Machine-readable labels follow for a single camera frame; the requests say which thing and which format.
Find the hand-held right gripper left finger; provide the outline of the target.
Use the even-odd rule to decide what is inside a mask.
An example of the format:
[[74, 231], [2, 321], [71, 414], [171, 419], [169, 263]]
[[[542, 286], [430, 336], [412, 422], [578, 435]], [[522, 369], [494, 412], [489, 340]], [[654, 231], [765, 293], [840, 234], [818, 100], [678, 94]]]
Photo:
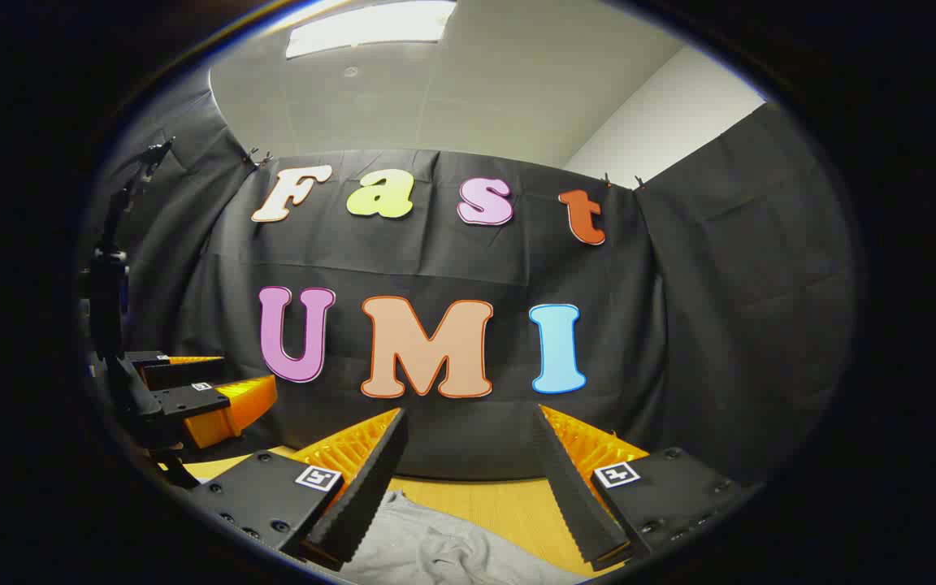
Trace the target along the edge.
[[338, 570], [371, 528], [406, 441], [405, 411], [395, 408], [290, 457], [255, 452], [189, 495], [263, 547]]

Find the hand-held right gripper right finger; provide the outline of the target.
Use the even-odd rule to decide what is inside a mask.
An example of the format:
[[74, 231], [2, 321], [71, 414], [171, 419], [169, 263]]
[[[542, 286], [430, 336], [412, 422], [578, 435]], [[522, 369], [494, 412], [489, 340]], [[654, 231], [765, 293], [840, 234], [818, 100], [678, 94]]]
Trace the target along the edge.
[[546, 405], [532, 408], [531, 436], [562, 519], [594, 570], [669, 554], [761, 491], [686, 449], [646, 452]]

